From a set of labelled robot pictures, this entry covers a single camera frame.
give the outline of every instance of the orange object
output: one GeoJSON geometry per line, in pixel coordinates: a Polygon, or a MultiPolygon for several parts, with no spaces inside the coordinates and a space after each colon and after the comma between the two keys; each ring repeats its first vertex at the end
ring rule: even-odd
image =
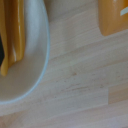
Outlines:
{"type": "Polygon", "coordinates": [[[128,0],[99,0],[99,26],[103,35],[128,28],[128,0]]]}
{"type": "Polygon", "coordinates": [[[1,75],[20,61],[25,51],[24,0],[0,0],[0,35],[4,50],[1,75]]]}
{"type": "Polygon", "coordinates": [[[24,0],[4,0],[9,67],[24,56],[24,0]]]}

